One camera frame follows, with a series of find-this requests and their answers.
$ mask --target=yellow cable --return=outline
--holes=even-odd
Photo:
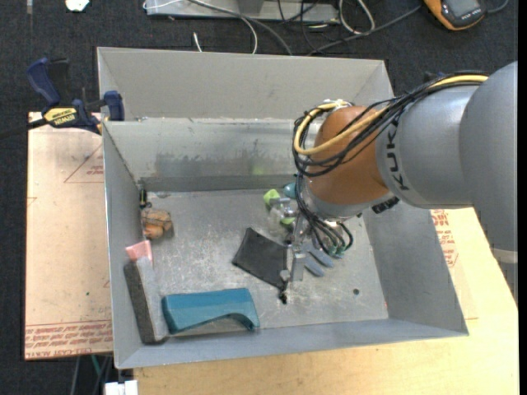
[[[438,81],[438,82],[434,83],[433,85],[430,85],[429,88],[434,88],[436,86],[441,86],[441,85],[448,85],[450,83],[456,83],[456,82],[459,82],[459,81],[484,82],[487,79],[488,79],[488,77],[484,76],[484,75],[459,75],[459,76],[456,76],[456,77],[448,77],[446,79]],[[365,126],[370,124],[373,120],[379,118],[389,107],[387,105],[383,109],[380,109],[379,111],[376,111],[370,117],[364,118],[362,121],[360,121],[357,124],[354,124],[353,126],[351,126],[345,132],[338,134],[337,136],[329,139],[328,141],[322,143],[321,145],[314,146],[314,147],[312,147],[310,149],[302,148],[300,146],[300,136],[303,133],[303,131],[304,131],[305,127],[307,126],[307,124],[312,120],[313,116],[319,114],[321,111],[329,111],[330,109],[334,109],[337,106],[338,106],[338,103],[329,103],[329,104],[325,104],[325,105],[319,105],[317,108],[311,110],[306,115],[306,117],[304,118],[304,120],[302,121],[302,123],[300,124],[298,129],[296,130],[295,139],[294,139],[294,142],[293,142],[293,146],[294,146],[295,151],[297,153],[299,153],[301,155],[304,155],[304,156],[310,156],[310,155],[317,154],[317,153],[319,153],[321,151],[324,151],[325,149],[329,148],[330,146],[334,145],[335,143],[342,141],[345,137],[348,137],[350,134],[356,132],[357,130],[359,130],[361,128],[364,128]]]

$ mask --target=brown object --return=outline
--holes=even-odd
[[[339,109],[331,113],[324,121],[315,138],[315,146],[327,142],[337,134],[355,117],[357,117],[366,107],[353,106]],[[335,143],[328,149],[314,154],[313,160],[323,160],[334,156],[343,150],[347,144],[355,138],[359,132],[352,133],[340,142]],[[380,177],[377,163],[375,160],[375,143],[372,139],[375,135],[368,137],[363,143],[351,150],[344,158],[344,161],[353,158],[359,151],[354,160],[340,165],[333,171],[320,177],[312,177],[307,180],[308,186],[313,194],[324,202],[335,203],[338,205],[352,205],[374,201],[388,193]],[[321,167],[313,166],[310,172],[322,170]]]
[[[159,239],[165,231],[172,228],[170,213],[161,209],[143,209],[141,211],[141,223],[144,234],[148,239]]]

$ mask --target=black foam piece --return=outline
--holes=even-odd
[[[287,269],[287,248],[248,228],[232,263],[284,291],[280,271]]]

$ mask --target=green object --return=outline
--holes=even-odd
[[[204,293],[172,294],[161,300],[170,334],[187,331],[223,318],[233,318],[253,331],[260,323],[246,288]]]
[[[263,201],[269,207],[270,206],[269,201],[271,199],[276,199],[279,197],[280,197],[280,193],[275,188],[272,188],[271,190],[269,190],[267,193],[264,194]]]
[[[270,207],[271,206],[271,203],[269,202],[271,199],[279,199],[280,198],[280,193],[275,189],[275,188],[272,188],[271,190],[269,190],[267,193],[264,194],[263,196],[263,201],[265,202],[265,204]],[[293,221],[295,220],[295,218],[282,218],[280,220],[280,223],[281,224],[284,224],[284,225],[290,225],[293,223]]]
[[[294,220],[295,218],[282,218],[280,222],[282,222],[282,224],[284,225],[290,225],[293,223]]]

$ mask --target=cardboard sheet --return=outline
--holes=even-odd
[[[27,360],[113,350],[102,137],[29,132]]]

